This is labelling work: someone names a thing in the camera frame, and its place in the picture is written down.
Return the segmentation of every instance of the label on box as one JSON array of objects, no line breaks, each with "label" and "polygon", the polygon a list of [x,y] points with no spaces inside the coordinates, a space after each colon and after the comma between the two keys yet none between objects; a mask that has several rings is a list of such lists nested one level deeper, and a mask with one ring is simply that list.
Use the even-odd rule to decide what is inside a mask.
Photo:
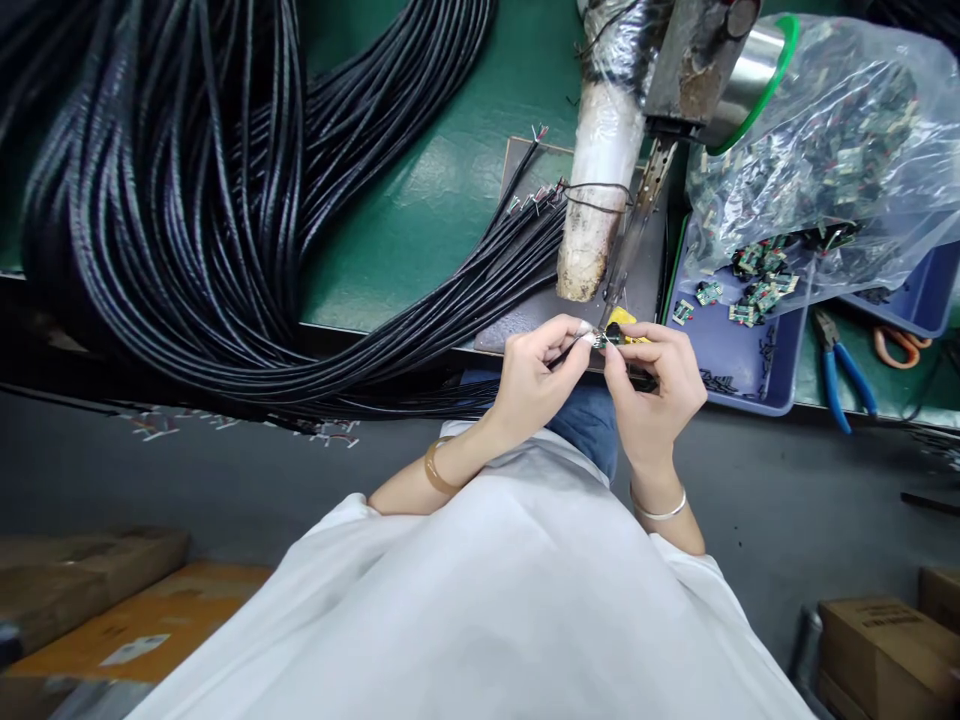
[{"label": "label on box", "polygon": [[164,641],[169,638],[170,635],[145,635],[143,637],[138,637],[133,642],[129,642],[126,645],[121,645],[114,652],[110,654],[106,660],[100,663],[100,667],[107,667],[109,665],[123,665],[128,663],[131,660],[140,657],[141,655],[146,655],[151,650],[163,645]]}]

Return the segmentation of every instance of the brown cardboard box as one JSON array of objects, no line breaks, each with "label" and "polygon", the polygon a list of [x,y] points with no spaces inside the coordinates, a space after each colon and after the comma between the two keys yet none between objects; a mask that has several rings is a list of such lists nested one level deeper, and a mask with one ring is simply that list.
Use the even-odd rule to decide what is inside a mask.
[{"label": "brown cardboard box", "polygon": [[953,717],[960,636],[896,598],[820,603],[820,669],[871,720]]},{"label": "brown cardboard box", "polygon": [[870,720],[863,708],[858,706],[849,695],[847,695],[833,678],[826,673],[821,672],[819,682],[817,683],[817,694],[820,701],[827,707],[827,710],[836,715],[840,720]]},{"label": "brown cardboard box", "polygon": [[271,572],[188,565],[16,663],[9,673],[158,683],[230,619]]},{"label": "brown cardboard box", "polygon": [[18,628],[24,654],[109,607],[102,576],[76,567],[0,570],[0,620]]},{"label": "brown cardboard box", "polygon": [[920,568],[920,611],[960,635],[960,569]]},{"label": "brown cardboard box", "polygon": [[154,527],[0,537],[0,620],[35,652],[180,567],[188,540]]},{"label": "brown cardboard box", "polygon": [[131,526],[66,538],[0,538],[0,568],[71,566],[102,574],[110,607],[183,565],[189,535]]}]

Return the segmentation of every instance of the blue-handled pliers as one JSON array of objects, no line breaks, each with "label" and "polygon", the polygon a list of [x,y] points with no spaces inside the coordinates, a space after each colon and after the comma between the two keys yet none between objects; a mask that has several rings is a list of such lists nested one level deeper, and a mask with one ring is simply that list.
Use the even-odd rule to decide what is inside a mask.
[{"label": "blue-handled pliers", "polygon": [[830,316],[820,308],[813,308],[813,326],[817,331],[817,338],[820,340],[820,347],[823,350],[823,380],[827,386],[827,404],[830,406],[830,412],[833,413],[837,425],[843,432],[850,435],[853,431],[843,414],[840,392],[837,387],[837,358],[840,358],[840,364],[847,371],[847,375],[854,388],[856,388],[860,401],[867,409],[867,414],[870,417],[875,418],[877,416],[877,399],[873,396],[873,391],[867,384],[866,377],[840,342],[837,325]]}]

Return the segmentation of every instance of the plastic bag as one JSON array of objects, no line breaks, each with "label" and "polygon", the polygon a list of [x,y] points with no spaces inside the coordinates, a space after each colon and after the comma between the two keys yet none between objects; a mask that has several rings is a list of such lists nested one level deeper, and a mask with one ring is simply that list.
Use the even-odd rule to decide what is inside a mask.
[{"label": "plastic bag", "polygon": [[[763,24],[776,17],[764,18]],[[884,286],[960,240],[960,74],[941,43],[851,18],[801,16],[796,53],[732,149],[691,153],[684,289],[766,238],[860,221],[841,248],[787,250],[805,292],[771,314]],[[737,302],[736,290],[724,302]]]}]

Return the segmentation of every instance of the blue plastic tray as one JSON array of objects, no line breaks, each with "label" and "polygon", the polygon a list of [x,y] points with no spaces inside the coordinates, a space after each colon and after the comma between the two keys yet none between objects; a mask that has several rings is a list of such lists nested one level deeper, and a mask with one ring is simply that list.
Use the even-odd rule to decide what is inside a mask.
[{"label": "blue plastic tray", "polygon": [[958,267],[960,242],[941,245],[927,253],[886,303],[874,305],[857,295],[839,299],[877,318],[878,324],[892,325],[922,338],[938,338],[950,319],[950,294]]},{"label": "blue plastic tray", "polygon": [[[765,325],[752,328],[738,325],[727,317],[730,310],[728,305],[717,303],[701,307],[695,296],[679,290],[685,253],[684,238],[670,299],[661,322],[690,337],[701,370],[709,370],[715,377],[733,376],[731,385],[739,393],[726,395],[708,391],[710,402],[768,417],[786,415],[793,407],[794,380],[800,363],[803,328],[807,321],[806,307],[770,318]],[[717,277],[722,279],[721,284],[727,286],[746,287],[748,284],[739,283],[728,268],[718,271]],[[693,317],[682,327],[673,321],[673,308],[678,300],[686,300],[694,307]],[[770,341],[776,345],[776,349],[770,370],[764,377],[760,346]],[[743,397],[746,394],[755,397]]]}]

